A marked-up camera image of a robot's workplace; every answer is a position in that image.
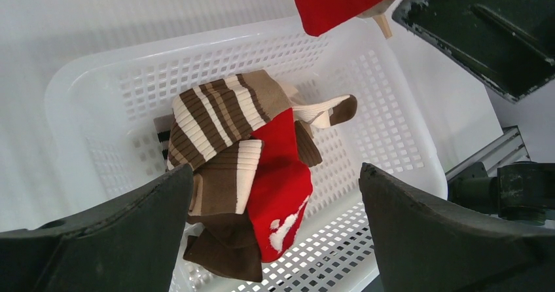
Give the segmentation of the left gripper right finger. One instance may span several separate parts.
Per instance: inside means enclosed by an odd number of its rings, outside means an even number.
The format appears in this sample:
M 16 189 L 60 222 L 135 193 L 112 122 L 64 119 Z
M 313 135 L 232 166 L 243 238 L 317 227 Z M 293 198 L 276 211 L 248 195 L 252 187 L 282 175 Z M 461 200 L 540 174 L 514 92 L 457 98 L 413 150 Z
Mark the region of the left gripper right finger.
M 461 207 L 364 163 L 359 188 L 386 291 L 553 291 L 554 231 Z

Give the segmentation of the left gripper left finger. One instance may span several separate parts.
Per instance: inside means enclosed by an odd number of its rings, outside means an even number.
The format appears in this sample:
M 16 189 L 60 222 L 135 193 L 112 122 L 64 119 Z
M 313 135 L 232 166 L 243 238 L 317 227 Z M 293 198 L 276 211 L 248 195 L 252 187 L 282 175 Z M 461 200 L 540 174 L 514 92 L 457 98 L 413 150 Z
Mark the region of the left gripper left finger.
M 1 233 L 2 291 L 167 291 L 193 172 L 181 165 L 88 210 Z

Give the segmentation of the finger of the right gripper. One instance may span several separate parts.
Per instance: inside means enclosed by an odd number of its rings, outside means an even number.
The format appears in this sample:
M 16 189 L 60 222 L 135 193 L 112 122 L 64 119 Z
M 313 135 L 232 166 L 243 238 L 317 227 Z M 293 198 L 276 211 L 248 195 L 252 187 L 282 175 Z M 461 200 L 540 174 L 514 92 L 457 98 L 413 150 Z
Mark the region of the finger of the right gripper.
M 554 0 L 402 0 L 392 18 L 509 102 L 554 80 Z

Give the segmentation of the brown white wavy sock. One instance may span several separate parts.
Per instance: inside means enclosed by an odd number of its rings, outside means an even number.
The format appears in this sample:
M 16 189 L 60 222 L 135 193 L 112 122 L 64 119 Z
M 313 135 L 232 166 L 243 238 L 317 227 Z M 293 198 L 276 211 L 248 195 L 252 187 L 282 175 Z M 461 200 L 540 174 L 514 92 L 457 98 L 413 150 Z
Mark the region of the brown white wavy sock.
M 285 91 L 259 70 L 188 89 L 171 107 L 168 169 L 194 172 L 190 215 L 243 214 L 264 146 L 251 135 L 290 109 Z

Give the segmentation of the brown cream striped sock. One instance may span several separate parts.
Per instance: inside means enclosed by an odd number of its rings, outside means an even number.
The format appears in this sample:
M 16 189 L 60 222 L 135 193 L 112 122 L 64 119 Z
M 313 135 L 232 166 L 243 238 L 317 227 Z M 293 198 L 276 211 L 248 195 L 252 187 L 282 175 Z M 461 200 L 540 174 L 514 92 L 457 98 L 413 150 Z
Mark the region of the brown cream striped sock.
M 308 167 L 322 163 L 323 158 L 313 141 L 312 130 L 326 129 L 351 120 L 358 108 L 354 95 L 346 94 L 319 103 L 307 104 L 291 84 L 280 84 L 293 108 L 298 157 Z

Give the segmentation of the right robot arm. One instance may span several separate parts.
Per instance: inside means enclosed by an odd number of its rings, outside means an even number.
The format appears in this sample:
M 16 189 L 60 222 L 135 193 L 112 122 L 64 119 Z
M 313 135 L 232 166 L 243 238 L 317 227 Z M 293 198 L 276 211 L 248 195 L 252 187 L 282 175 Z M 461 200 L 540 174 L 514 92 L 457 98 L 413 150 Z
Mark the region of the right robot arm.
M 554 0 L 403 0 L 392 17 L 511 103 L 554 80 Z M 515 162 L 494 176 L 471 166 L 448 180 L 448 199 L 542 226 L 554 217 L 554 165 Z

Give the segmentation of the white plastic laundry basket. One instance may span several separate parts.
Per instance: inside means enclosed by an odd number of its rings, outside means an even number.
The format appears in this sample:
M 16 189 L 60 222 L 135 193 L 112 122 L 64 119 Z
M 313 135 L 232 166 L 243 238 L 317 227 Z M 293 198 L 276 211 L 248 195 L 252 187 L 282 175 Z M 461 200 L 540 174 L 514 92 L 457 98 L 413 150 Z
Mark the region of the white plastic laundry basket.
M 359 176 L 363 163 L 445 198 L 433 140 L 380 28 L 351 19 L 319 37 L 297 17 L 121 48 L 63 66 L 45 92 L 59 185 L 53 210 L 77 213 L 164 173 L 153 120 L 199 84 L 264 69 L 306 103 L 357 98 L 348 122 L 313 135 L 323 161 L 294 246 L 260 283 L 214 276 L 179 257 L 171 291 L 360 291 L 378 275 Z

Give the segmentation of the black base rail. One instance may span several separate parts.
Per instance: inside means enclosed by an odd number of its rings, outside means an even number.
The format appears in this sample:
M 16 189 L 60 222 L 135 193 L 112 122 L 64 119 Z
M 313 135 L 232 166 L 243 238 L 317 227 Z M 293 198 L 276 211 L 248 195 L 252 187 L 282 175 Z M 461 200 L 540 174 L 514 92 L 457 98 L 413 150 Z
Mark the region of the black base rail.
M 446 172 L 446 178 L 448 181 L 453 179 L 475 162 L 483 163 L 488 175 L 494 175 L 496 169 L 502 166 L 523 161 L 527 162 L 531 159 L 521 131 L 518 126 L 509 126 L 503 128 L 502 136 Z

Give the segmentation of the wooden drying rack frame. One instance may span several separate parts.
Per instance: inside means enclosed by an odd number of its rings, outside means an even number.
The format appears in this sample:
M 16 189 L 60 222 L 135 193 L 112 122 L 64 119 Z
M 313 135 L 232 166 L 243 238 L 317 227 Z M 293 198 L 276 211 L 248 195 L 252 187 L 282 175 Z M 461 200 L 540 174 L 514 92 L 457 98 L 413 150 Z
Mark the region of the wooden drying rack frame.
M 384 37 L 388 39 L 393 34 L 385 13 L 395 1 L 396 0 L 382 0 L 378 4 L 375 4 L 373 7 L 365 10 L 357 16 L 359 18 L 372 18 L 381 29 Z

